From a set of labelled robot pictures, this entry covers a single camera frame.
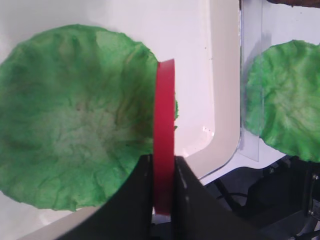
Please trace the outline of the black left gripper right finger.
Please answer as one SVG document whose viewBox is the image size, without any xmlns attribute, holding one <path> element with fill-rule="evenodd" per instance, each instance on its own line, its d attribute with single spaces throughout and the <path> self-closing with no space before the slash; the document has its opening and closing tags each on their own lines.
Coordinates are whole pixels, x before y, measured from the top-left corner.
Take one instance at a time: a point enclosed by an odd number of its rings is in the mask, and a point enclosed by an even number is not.
<svg viewBox="0 0 320 240">
<path fill-rule="evenodd" d="M 258 230 L 221 206 L 181 156 L 175 157 L 172 234 L 174 240 L 265 239 Z"/>
</svg>

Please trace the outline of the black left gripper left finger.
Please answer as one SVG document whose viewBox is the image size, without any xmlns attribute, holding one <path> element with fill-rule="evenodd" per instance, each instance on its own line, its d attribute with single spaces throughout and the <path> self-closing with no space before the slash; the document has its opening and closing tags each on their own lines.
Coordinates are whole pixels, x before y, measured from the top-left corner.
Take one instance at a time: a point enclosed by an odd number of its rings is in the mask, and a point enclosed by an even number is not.
<svg viewBox="0 0 320 240">
<path fill-rule="evenodd" d="M 153 211 L 153 159 L 142 155 L 121 188 L 60 240 L 149 240 Z"/>
</svg>

